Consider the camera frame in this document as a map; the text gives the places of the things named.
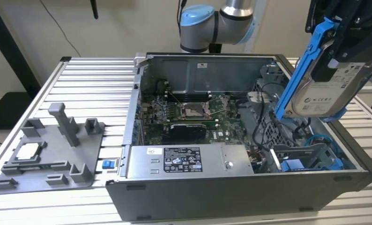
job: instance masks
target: gray fixture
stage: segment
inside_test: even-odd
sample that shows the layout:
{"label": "gray fixture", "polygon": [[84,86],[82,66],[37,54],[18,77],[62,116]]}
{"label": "gray fixture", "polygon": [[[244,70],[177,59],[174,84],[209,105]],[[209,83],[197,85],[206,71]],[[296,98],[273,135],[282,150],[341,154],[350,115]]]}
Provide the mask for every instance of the gray fixture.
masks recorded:
{"label": "gray fixture", "polygon": [[86,188],[93,175],[105,124],[88,118],[77,124],[64,103],[48,109],[58,126],[28,119],[12,157],[1,169],[0,194]]}

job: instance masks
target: motherboard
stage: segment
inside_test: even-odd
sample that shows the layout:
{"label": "motherboard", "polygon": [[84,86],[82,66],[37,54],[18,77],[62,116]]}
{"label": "motherboard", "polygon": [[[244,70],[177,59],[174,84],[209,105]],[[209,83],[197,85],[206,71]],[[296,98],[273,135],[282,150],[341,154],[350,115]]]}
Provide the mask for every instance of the motherboard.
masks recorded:
{"label": "motherboard", "polygon": [[226,143],[250,147],[232,95],[150,95],[141,108],[145,145]]}

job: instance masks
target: aluminum extrusion table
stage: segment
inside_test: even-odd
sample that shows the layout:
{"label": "aluminum extrusion table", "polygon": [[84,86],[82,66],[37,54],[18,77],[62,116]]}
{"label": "aluminum extrusion table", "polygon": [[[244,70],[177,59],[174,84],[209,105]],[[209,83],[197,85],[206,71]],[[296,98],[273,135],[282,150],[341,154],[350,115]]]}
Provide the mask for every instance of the aluminum extrusion table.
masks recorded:
{"label": "aluminum extrusion table", "polygon": [[[12,155],[22,132],[25,117],[44,124],[56,120],[48,114],[52,102],[64,102],[66,115],[78,123],[97,117],[106,124],[94,176],[94,189],[0,195],[0,224],[104,224],[120,223],[105,180],[116,170],[101,169],[101,162],[121,154],[122,132],[133,84],[133,58],[72,58],[60,62],[24,117],[0,147],[0,168]],[[356,97],[340,122],[372,158],[372,110]],[[372,224],[372,184],[360,192],[338,196],[318,212],[184,220],[154,225],[284,224],[341,225]]]}

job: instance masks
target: blue cable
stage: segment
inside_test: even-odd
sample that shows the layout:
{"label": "blue cable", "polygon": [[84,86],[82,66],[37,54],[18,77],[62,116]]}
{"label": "blue cable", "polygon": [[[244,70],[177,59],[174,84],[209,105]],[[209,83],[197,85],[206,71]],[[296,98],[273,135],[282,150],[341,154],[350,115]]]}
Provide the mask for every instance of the blue cable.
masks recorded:
{"label": "blue cable", "polygon": [[334,148],[334,154],[337,155],[337,154],[338,154],[337,145],[336,145],[334,141],[333,141],[326,135],[313,135],[312,137],[308,138],[308,140],[306,140],[304,146],[308,146],[308,145],[309,145],[309,142],[312,141],[312,139],[313,139],[314,137],[322,137],[324,139],[326,139],[326,140],[330,142],[330,144],[332,144],[332,146],[333,146],[333,148]]}

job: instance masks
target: warning label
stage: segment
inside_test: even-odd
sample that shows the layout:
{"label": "warning label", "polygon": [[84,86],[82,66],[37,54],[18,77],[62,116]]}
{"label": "warning label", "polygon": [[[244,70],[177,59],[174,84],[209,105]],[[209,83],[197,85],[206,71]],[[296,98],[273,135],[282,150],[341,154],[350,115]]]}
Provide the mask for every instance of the warning label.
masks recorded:
{"label": "warning label", "polygon": [[365,63],[349,63],[337,69],[328,82],[313,82],[305,89],[301,101],[297,103],[297,111],[304,114],[326,113],[345,88],[354,79]]}
{"label": "warning label", "polygon": [[164,148],[164,171],[166,173],[202,172],[198,147]]}

